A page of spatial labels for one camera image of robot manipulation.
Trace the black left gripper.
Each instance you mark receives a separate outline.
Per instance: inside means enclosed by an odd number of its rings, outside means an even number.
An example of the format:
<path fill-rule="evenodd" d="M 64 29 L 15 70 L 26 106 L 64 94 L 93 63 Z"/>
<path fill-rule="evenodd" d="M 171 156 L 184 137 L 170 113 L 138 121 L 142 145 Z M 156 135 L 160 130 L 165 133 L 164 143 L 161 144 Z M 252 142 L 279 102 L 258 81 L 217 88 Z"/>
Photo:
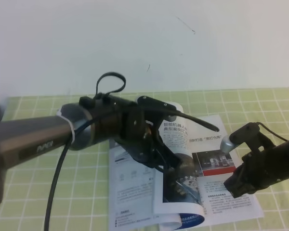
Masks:
<path fill-rule="evenodd" d="M 145 166 L 168 166 L 169 149 L 179 158 L 176 168 L 156 172 L 156 193 L 162 203 L 201 204 L 197 170 L 188 144 L 183 141 L 163 143 L 159 127 L 175 117 L 193 121 L 209 130 L 219 128 L 209 122 L 180 112 L 173 104 L 148 96 L 130 101 L 110 94 L 91 99 L 91 143 L 114 139 L 131 157 Z"/>

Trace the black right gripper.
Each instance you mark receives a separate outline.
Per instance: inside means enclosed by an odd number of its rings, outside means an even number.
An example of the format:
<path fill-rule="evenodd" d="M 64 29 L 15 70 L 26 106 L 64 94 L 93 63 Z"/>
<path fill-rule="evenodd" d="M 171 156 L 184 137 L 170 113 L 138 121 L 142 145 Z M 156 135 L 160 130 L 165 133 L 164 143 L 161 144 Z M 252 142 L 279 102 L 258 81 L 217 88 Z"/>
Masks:
<path fill-rule="evenodd" d="M 233 143 L 239 146 L 245 143 L 250 149 L 250 152 L 242 157 L 243 163 L 224 182 L 224 186 L 234 198 L 254 194 L 269 187 L 265 182 L 268 174 L 264 167 L 264 153 L 259 148 L 263 147 L 267 151 L 275 145 L 260 132 L 259 125 L 260 122 L 249 122 L 229 135 Z"/>

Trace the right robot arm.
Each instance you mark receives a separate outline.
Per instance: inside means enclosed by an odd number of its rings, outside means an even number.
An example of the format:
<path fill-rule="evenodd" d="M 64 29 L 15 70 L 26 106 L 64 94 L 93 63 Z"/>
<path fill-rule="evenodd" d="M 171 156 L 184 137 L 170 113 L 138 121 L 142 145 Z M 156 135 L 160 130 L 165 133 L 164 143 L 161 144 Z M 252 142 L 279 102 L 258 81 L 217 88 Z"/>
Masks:
<path fill-rule="evenodd" d="M 250 148 L 242 157 L 243 163 L 224 182 L 234 198 L 254 194 L 289 179 L 289 140 L 275 145 L 261 133 L 261 126 L 261 122 L 247 123 L 221 141 L 223 153 L 229 153 L 243 143 Z"/>

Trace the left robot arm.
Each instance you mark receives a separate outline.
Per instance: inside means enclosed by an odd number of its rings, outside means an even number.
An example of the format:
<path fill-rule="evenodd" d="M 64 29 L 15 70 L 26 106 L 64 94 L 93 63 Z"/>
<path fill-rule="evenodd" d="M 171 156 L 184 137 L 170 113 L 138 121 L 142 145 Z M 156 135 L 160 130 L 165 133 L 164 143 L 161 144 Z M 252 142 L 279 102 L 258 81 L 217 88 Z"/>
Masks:
<path fill-rule="evenodd" d="M 159 134 L 163 121 L 177 117 L 219 131 L 172 104 L 147 96 L 131 101 L 108 93 L 81 97 L 78 103 L 63 105 L 57 115 L 0 122 L 0 204 L 8 169 L 61 146 L 79 151 L 115 140 L 135 161 L 149 168 L 177 168 L 180 158 Z"/>

